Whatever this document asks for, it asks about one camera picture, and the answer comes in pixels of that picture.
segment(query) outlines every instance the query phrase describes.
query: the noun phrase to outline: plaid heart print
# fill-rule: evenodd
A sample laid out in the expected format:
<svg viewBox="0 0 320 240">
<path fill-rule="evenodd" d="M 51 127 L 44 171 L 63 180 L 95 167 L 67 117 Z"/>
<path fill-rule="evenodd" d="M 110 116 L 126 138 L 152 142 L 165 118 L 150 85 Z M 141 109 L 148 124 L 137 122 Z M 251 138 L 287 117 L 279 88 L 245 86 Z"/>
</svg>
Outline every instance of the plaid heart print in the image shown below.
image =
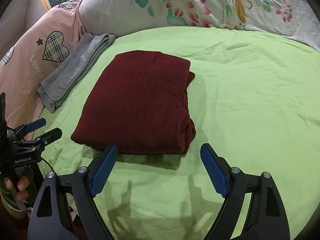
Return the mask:
<svg viewBox="0 0 320 240">
<path fill-rule="evenodd" d="M 59 5 L 58 5 L 58 8 L 63 8 L 63 9 L 65 9 L 65 10 L 70 10 L 70 9 L 76 8 L 76 7 L 77 7 L 77 4 L 78 4 L 78 3 L 71 2 L 71 0 L 70 0 L 70 1 L 68 1 L 68 2 L 64 2 L 64 3 L 59 4 Z"/>
<path fill-rule="evenodd" d="M 42 59 L 53 62 L 63 62 L 69 56 L 69 50 L 62 43 L 62 32 L 55 31 L 50 33 L 45 42 Z"/>
<path fill-rule="evenodd" d="M 13 55 L 13 52 L 14 52 L 14 46 L 11 49 L 9 49 L 7 54 L 5 54 L 2 60 L 0 61 L 0 69 L 2 69 L 2 67 L 9 62 L 9 60 Z"/>
</svg>

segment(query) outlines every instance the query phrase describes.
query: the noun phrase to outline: folded dark red sweater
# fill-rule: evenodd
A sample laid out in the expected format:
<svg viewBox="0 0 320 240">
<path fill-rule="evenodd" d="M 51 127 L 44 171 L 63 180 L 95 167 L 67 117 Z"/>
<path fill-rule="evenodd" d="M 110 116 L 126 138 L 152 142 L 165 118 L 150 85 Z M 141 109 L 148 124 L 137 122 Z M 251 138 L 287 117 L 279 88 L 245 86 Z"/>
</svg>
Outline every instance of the folded dark red sweater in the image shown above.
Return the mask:
<svg viewBox="0 0 320 240">
<path fill-rule="evenodd" d="M 71 139 L 125 154 L 185 154 L 196 135 L 186 59 L 156 51 L 117 55 L 93 87 Z"/>
</svg>

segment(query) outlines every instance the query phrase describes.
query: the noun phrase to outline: blue gripper pad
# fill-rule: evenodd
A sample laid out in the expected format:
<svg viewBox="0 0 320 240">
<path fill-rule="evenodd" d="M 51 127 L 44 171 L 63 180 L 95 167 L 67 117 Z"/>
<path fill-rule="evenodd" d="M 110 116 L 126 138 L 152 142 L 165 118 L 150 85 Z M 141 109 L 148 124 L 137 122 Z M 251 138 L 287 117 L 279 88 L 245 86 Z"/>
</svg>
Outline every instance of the blue gripper pad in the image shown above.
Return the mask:
<svg viewBox="0 0 320 240">
<path fill-rule="evenodd" d="M 229 193 L 228 184 L 230 183 L 231 178 L 228 176 L 228 169 L 230 167 L 228 164 L 226 167 L 224 163 L 220 163 L 219 157 L 216 155 L 209 143 L 205 143 L 201 146 L 200 157 L 211 179 L 214 189 L 217 193 L 221 194 L 223 198 L 225 198 Z"/>
<path fill-rule="evenodd" d="M 33 132 L 35 130 L 38 130 L 39 128 L 44 127 L 46 123 L 47 121 L 44 118 L 40 118 L 39 120 L 28 123 L 26 125 L 26 132 Z"/>
<path fill-rule="evenodd" d="M 96 171 L 92 176 L 91 182 L 90 195 L 92 198 L 102 192 L 118 158 L 118 147 L 115 144 L 109 144 L 106 150 L 102 153 L 102 156 L 95 159 L 98 158 L 100 159 L 100 165 L 95 168 Z"/>
</svg>

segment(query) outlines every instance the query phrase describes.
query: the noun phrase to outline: metal screw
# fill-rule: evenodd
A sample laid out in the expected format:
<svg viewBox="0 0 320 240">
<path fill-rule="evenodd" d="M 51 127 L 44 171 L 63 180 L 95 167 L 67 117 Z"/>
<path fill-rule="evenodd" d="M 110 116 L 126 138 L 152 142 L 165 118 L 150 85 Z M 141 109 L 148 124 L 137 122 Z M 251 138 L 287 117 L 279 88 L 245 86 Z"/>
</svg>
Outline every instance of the metal screw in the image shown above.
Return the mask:
<svg viewBox="0 0 320 240">
<path fill-rule="evenodd" d="M 49 179 L 53 178 L 55 176 L 54 172 L 53 171 L 50 171 L 48 174 L 47 174 L 47 177 Z"/>
<path fill-rule="evenodd" d="M 240 169 L 238 167 L 232 167 L 231 171 L 235 174 L 238 174 L 240 172 Z"/>
<path fill-rule="evenodd" d="M 86 167 L 86 166 L 82 166 L 82 167 L 80 167 L 80 168 L 78 169 L 78 171 L 79 171 L 80 173 L 85 173 L 85 172 L 87 171 L 87 167 Z"/>
<path fill-rule="evenodd" d="M 265 177 L 266 179 L 269 179 L 271 177 L 271 174 L 266 171 L 263 173 L 263 177 Z"/>
</svg>

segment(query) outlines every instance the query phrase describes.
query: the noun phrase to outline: folded gray towel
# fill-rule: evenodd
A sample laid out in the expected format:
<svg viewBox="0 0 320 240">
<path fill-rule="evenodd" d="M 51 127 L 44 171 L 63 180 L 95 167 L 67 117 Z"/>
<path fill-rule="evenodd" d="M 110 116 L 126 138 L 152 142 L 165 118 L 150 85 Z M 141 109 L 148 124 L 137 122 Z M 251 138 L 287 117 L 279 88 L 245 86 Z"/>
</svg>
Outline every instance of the folded gray towel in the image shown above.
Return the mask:
<svg viewBox="0 0 320 240">
<path fill-rule="evenodd" d="M 115 38 L 108 34 L 84 34 L 67 59 L 41 82 L 38 93 L 50 113 L 54 113 L 62 105 L 71 90 L 87 75 Z"/>
</svg>

